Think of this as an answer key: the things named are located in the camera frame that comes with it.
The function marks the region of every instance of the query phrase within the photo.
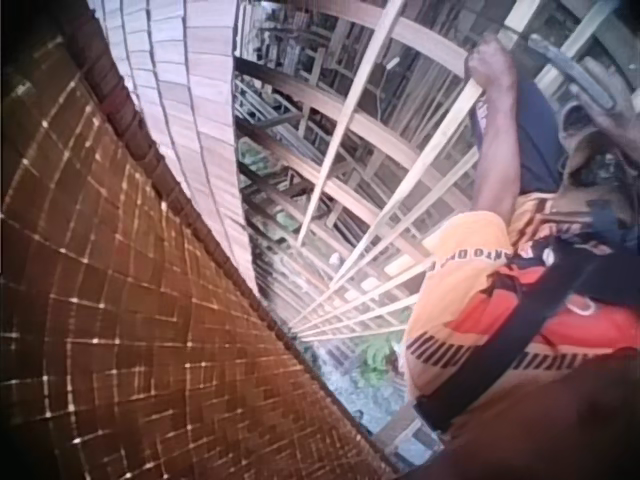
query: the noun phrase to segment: black strap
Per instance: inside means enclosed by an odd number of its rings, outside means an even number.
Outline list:
[[[571,293],[605,303],[640,307],[640,258],[629,254],[595,255],[583,248],[554,249],[559,258],[521,296],[500,328],[467,357],[430,395],[417,398],[416,412],[435,430],[478,400],[509,369],[564,306]]]

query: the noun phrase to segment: hand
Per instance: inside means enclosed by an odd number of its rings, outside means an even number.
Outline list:
[[[517,88],[516,68],[511,55],[495,35],[485,35],[467,57],[471,77],[489,97],[513,96]]]
[[[575,84],[569,85],[569,90],[584,106],[596,127],[611,137],[633,160],[640,162],[640,117],[633,109],[631,93],[624,80],[593,58],[586,57],[582,66],[613,97],[615,107],[611,111],[603,110]]]

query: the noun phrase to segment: orange shirt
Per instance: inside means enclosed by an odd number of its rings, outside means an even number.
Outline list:
[[[549,208],[551,197],[520,198],[509,229],[494,213],[468,212],[436,233],[434,263],[405,333],[410,397],[429,394],[451,375],[504,322],[518,288],[545,270],[551,255],[545,251],[556,227],[544,224],[539,214]],[[500,408],[515,389],[552,380],[593,355],[640,348],[639,327],[626,309],[572,295],[509,371],[454,421],[452,434],[473,416]]]

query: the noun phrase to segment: brick wall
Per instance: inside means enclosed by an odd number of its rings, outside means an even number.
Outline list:
[[[0,402],[31,467],[390,474],[222,249],[167,208],[49,27],[3,95]]]

